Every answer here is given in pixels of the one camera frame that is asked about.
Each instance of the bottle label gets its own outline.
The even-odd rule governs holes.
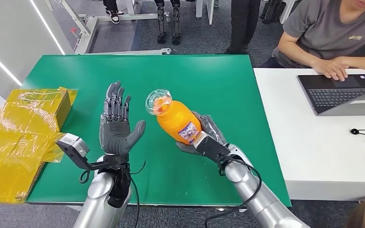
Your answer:
[[[194,139],[198,136],[199,132],[192,122],[189,122],[184,129],[178,132],[178,134],[190,144],[194,142]]]

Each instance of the humanoid robot hand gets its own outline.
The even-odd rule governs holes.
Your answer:
[[[227,144],[226,139],[224,138],[222,132],[216,126],[215,122],[211,118],[210,115],[200,115],[199,113],[193,111],[192,112],[195,117],[199,120],[201,123],[202,131],[206,132],[210,137],[212,137],[215,141],[225,146]],[[178,148],[180,148],[181,151],[186,153],[192,153],[203,156],[200,152],[198,152],[194,146],[192,145],[186,145],[182,142],[176,142],[175,143]]]
[[[127,155],[145,131],[146,122],[140,120],[131,132],[129,124],[128,95],[123,102],[124,88],[121,82],[112,83],[104,100],[104,112],[100,116],[100,145],[107,155]]]

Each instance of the transparent bottle cap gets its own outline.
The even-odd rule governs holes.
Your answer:
[[[165,89],[156,89],[146,98],[146,110],[152,115],[165,113],[171,105],[172,97]]]

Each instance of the green tabletop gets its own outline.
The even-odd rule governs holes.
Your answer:
[[[141,119],[147,122],[145,134],[130,152],[131,172],[146,160],[145,168],[133,175],[141,203],[242,203],[234,186],[219,176],[215,163],[179,151],[156,117],[147,113],[147,95],[164,88],[191,110],[210,114],[228,142],[246,153],[269,188],[291,206],[248,56],[43,56],[22,88],[78,90],[62,132],[84,139],[91,150],[88,161],[95,162],[103,155],[98,133],[105,93],[117,80],[125,87],[125,95],[132,96],[131,127]],[[66,155],[60,163],[48,163],[28,202],[84,202],[90,182],[80,184],[81,173]]]

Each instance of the laptop keyboard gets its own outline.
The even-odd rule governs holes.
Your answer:
[[[365,94],[365,89],[309,89],[316,107],[335,107]]]

